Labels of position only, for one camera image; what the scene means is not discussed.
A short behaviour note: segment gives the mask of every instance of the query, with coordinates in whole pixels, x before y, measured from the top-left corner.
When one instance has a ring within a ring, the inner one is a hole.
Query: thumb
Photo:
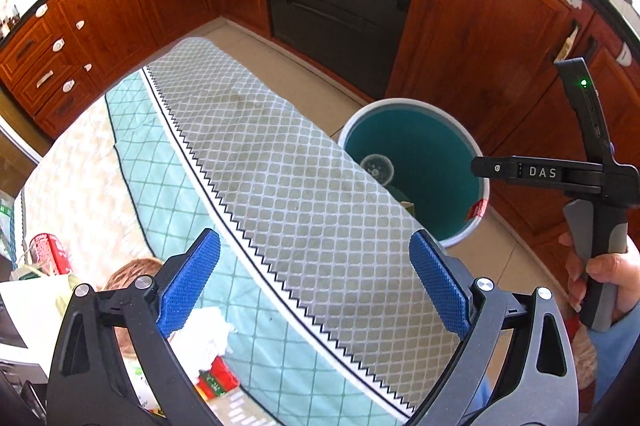
[[[586,271],[595,281],[620,287],[636,286],[640,279],[638,257],[629,253],[612,252],[591,258]]]

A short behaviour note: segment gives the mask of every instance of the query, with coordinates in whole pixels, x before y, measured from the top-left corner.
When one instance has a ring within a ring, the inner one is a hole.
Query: blue textured pad
[[[464,340],[471,330],[469,302],[449,269],[420,232],[414,232],[411,237],[409,259],[445,328]]]
[[[219,259],[220,237],[209,229],[162,294],[158,328],[164,337],[184,326]]]

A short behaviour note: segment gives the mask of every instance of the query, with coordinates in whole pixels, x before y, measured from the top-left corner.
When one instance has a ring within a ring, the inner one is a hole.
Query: teal bucket
[[[478,226],[489,199],[489,181],[471,173],[482,155],[469,132],[439,108],[413,99],[383,99],[354,114],[338,144],[358,164],[380,154],[393,165],[385,187],[444,247]]]

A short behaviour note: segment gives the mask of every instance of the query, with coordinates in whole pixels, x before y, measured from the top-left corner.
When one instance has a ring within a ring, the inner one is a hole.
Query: drawer
[[[35,116],[77,68],[78,63],[70,53],[46,51],[12,89],[12,93],[27,113]]]
[[[17,29],[2,52],[0,67],[9,89],[16,85],[27,70],[62,36],[62,31],[47,13],[42,18],[33,17]]]
[[[89,74],[82,67],[76,69],[47,101],[34,120],[48,135],[57,138],[100,95]]]

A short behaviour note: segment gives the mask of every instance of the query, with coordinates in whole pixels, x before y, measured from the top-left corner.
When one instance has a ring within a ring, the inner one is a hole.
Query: silver screw
[[[551,291],[546,287],[539,287],[538,296],[540,296],[543,300],[551,300],[552,294]]]
[[[74,294],[79,298],[81,298],[82,296],[86,296],[87,294],[89,294],[89,286],[85,283],[78,285],[78,287],[76,287],[76,290],[74,291]]]
[[[148,289],[151,287],[152,283],[153,280],[151,279],[151,276],[140,276],[139,278],[136,278],[136,289]]]
[[[494,289],[494,282],[492,282],[488,278],[479,278],[478,287],[484,292],[489,292]]]

